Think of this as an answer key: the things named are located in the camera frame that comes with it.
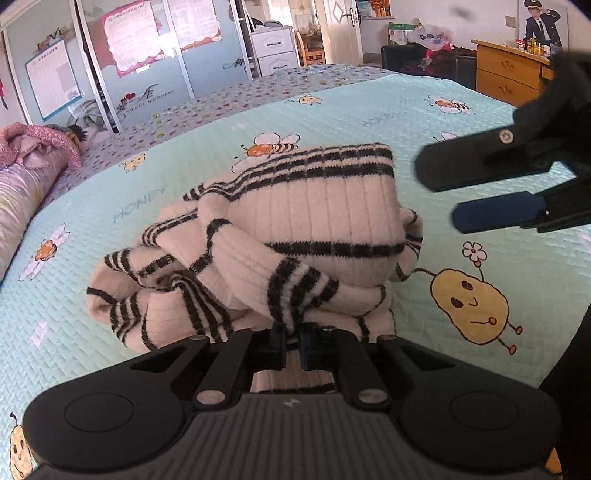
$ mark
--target light blue bedspread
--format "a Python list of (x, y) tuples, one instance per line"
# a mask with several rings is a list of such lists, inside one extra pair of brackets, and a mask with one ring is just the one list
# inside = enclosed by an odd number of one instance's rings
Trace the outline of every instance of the light blue bedspread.
[[(7, 444), (14, 427), (10, 412), (20, 421), (43, 390), (132, 355), (86, 313), (86, 284), (99, 259), (131, 245), (163, 206), (230, 168), (262, 133), (276, 133), (280, 141), (299, 135), (300, 147), (390, 145), (400, 201), (424, 219), (419, 266), (433, 273), (415, 273), (396, 286), (398, 334), (539, 385), (591, 301), (589, 228), (463, 236), (451, 227), (449, 214), (463, 200), (545, 189), (570, 178), (569, 171), (555, 165), (544, 176), (432, 194), (414, 179), (419, 149), (448, 134), (510, 124), (510, 106), (450, 81), (398, 74), (311, 93), (303, 102), (292, 98), (237, 113), (155, 146), (98, 173), (33, 219), (0, 288), (0, 434)], [(431, 281), (440, 273), (456, 284), (434, 283), (432, 297)], [(462, 326), (459, 312), (469, 307), (484, 308), (485, 323), (503, 322), (500, 336), (483, 339)], [(2, 455), (0, 478), (10, 478), (8, 445)]]

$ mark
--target plastic bag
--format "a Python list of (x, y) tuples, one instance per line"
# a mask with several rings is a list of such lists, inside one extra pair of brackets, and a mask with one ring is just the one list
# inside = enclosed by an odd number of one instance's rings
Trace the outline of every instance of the plastic bag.
[(452, 43), (452, 31), (436, 25), (418, 25), (407, 34), (410, 43), (418, 43), (432, 51), (439, 51)]

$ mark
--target drawer handle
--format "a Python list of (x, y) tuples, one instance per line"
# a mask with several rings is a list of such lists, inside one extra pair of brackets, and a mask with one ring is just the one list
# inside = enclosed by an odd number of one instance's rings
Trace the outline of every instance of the drawer handle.
[(502, 61), (501, 65), (503, 65), (505, 70), (513, 70), (515, 68), (512, 63), (509, 63), (509, 60)]

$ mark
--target wooden chair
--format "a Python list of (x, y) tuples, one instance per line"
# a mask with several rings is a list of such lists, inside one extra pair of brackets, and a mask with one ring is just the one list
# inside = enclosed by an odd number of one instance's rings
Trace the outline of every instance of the wooden chair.
[(323, 48), (314, 48), (312, 50), (308, 50), (306, 42), (304, 42), (302, 39), (300, 32), (295, 32), (295, 40), (297, 41), (301, 64), (304, 67), (314, 63), (326, 63)]

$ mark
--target glass door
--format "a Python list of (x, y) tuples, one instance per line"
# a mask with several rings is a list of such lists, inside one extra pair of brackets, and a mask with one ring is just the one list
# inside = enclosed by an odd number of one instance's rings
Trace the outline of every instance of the glass door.
[(234, 0), (165, 0), (195, 97), (252, 79)]
[(150, 120), (193, 97), (163, 0), (77, 2), (90, 55), (118, 127)]

